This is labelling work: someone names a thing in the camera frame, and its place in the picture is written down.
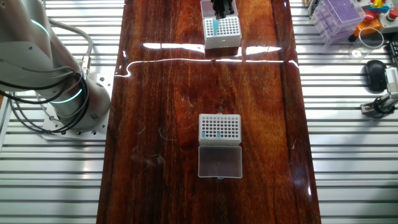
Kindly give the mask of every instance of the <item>wooden table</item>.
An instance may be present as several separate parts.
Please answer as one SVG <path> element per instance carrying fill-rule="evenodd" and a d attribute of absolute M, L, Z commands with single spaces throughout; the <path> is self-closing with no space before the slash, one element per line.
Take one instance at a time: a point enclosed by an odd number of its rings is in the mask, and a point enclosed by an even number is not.
<path fill-rule="evenodd" d="M 320 223 L 289 3 L 237 6 L 215 57 L 199 0 L 126 1 L 97 223 Z M 201 113 L 241 115 L 242 179 L 198 178 Z"/>

